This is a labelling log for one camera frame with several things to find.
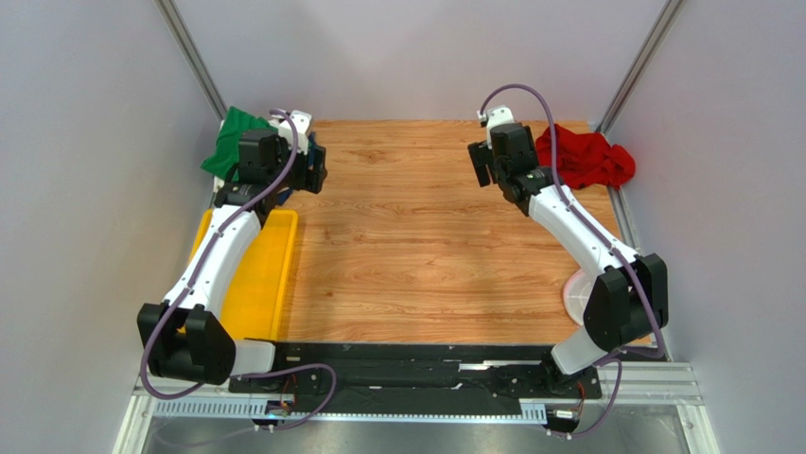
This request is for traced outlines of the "green t shirt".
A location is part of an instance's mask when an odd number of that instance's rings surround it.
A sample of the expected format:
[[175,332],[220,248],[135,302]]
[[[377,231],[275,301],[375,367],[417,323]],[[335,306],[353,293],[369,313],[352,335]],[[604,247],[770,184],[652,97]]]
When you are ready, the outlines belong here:
[[224,180],[239,163],[238,144],[242,134],[251,130],[276,132],[277,128],[264,117],[231,106],[220,125],[214,152],[201,163],[201,170]]

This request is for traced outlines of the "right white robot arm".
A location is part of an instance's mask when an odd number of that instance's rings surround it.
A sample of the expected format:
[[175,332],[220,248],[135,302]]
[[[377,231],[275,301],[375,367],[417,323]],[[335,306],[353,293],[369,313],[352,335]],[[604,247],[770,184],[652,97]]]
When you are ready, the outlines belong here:
[[479,184],[496,183],[506,200],[560,242],[592,284],[581,327],[543,359],[548,371],[575,375],[667,325],[665,262],[620,242],[585,210],[553,169],[540,164],[529,127],[489,124],[486,140],[468,151]]

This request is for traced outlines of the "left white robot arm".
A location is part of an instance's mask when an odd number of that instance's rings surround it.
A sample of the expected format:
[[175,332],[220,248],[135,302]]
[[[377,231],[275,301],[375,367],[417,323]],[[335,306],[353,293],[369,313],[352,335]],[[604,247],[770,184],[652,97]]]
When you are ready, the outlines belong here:
[[144,352],[140,378],[220,385],[272,370],[269,340],[236,340],[220,317],[238,266],[280,192],[321,191],[324,149],[309,150],[307,130],[291,122],[243,132],[238,160],[215,193],[212,217],[182,276],[158,304],[142,305],[136,324]]

